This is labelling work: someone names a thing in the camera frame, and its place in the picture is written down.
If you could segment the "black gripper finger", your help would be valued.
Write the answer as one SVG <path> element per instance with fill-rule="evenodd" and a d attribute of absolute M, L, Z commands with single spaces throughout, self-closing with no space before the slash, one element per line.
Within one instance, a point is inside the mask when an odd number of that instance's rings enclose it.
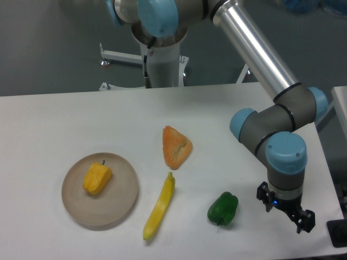
<path fill-rule="evenodd" d="M 289 219 L 297 226 L 297 233 L 305 231 L 310 233 L 316 225 L 315 213 L 311 210 L 295 210 L 287 214 Z"/>
<path fill-rule="evenodd" d="M 256 198 L 265 206 L 266 212 L 273 208 L 274 192 L 268 188 L 268 183 L 263 181 L 257 188 Z"/>

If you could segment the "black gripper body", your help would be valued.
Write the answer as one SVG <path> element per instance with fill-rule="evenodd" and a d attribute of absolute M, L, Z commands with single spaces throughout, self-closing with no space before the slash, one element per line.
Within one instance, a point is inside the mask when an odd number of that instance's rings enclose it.
<path fill-rule="evenodd" d="M 269 212 L 273 207 L 286 213 L 289 216 L 298 215 L 301 210 L 301 198 L 303 187 L 299 186 L 294 190 L 281 190 L 274 186 L 268 188 L 268 203 L 266 211 Z"/>

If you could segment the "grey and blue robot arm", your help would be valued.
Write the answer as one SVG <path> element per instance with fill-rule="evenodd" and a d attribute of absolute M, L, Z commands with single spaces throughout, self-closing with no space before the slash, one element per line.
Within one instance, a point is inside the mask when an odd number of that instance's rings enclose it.
<path fill-rule="evenodd" d="M 230 131 L 266 168 L 268 180 L 256 193 L 269 211 L 287 214 L 297 231 L 310 232 L 314 212 L 301 208 L 307 149 L 296 130 L 321 118 L 327 98 L 316 87 L 304 87 L 287 68 L 241 1 L 106 1 L 115 25 L 130 24 L 142 46 L 140 64 L 146 88 L 179 85 L 177 50 L 190 25 L 212 20 L 227 35 L 264 87 L 273 106 L 238 111 Z"/>

